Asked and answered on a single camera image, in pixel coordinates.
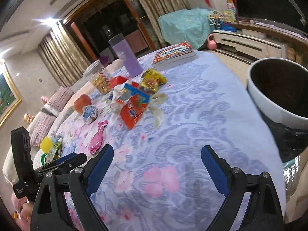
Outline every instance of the metal screw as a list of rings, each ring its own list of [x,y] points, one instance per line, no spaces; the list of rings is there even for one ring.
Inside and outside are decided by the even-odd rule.
[[[268,178],[270,175],[268,172],[263,172],[262,175],[265,177],[265,178]]]
[[[241,169],[240,169],[239,167],[234,167],[232,170],[233,170],[233,172],[236,173],[236,174],[239,174],[240,172],[242,172]]]
[[[75,168],[74,172],[76,174],[81,174],[82,170],[83,170],[82,167],[77,167],[77,168]]]
[[[52,175],[53,175],[53,173],[52,173],[52,172],[47,172],[47,173],[46,173],[46,177],[47,177],[47,178],[52,177]]]

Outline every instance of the book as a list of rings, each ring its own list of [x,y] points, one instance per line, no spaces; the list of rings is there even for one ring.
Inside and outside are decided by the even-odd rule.
[[[156,53],[153,65],[167,64],[184,58],[195,56],[196,53],[188,41],[172,45]]]

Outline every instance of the orange chip bag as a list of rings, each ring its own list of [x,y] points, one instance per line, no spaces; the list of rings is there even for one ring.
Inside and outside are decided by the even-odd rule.
[[[127,100],[126,105],[123,106],[120,116],[129,130],[136,125],[140,120],[142,113],[146,110],[149,100],[146,103],[141,102],[139,94],[132,96]]]

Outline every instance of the hand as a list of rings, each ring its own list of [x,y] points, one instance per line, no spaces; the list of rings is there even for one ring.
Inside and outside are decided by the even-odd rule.
[[[34,203],[33,202],[24,203],[23,204],[23,209],[20,212],[20,217],[22,219],[24,219],[28,223],[31,222],[31,216],[32,216],[33,207],[34,207]]]

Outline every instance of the striped pillow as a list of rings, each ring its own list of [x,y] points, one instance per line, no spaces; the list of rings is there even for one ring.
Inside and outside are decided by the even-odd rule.
[[[69,88],[59,87],[47,104],[61,112],[73,94]]]
[[[30,137],[31,146],[39,146],[41,144],[44,137],[48,134],[55,119],[55,116],[51,116],[45,113],[42,113],[39,116],[37,124]]]

